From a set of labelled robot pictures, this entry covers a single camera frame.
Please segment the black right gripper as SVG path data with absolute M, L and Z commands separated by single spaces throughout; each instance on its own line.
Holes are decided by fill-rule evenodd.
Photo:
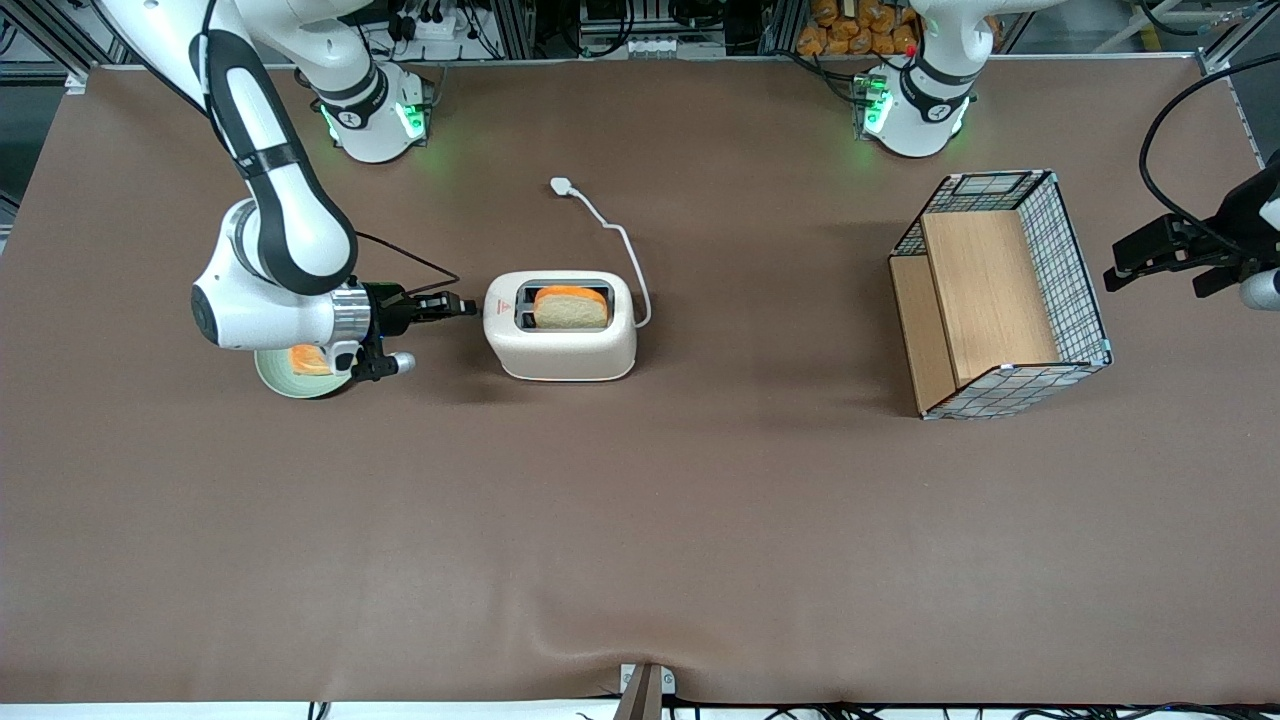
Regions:
M 397 283 L 366 283 L 366 295 L 371 309 L 367 342 L 402 336 L 413 324 L 479 315 L 477 305 L 453 292 L 422 293 L 416 299 Z

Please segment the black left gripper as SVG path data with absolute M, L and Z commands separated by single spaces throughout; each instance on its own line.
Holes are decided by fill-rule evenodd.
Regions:
M 1277 227 L 1263 209 L 1277 201 L 1279 151 L 1263 169 L 1229 191 L 1213 214 L 1213 231 L 1230 254 L 1203 231 L 1166 214 L 1114 243 L 1116 266 L 1103 274 L 1107 292 L 1158 273 L 1204 268 L 1192 279 L 1194 293 L 1217 293 L 1239 282 L 1240 264 L 1257 272 L 1277 268 Z M 1125 268 L 1120 263 L 1139 263 Z

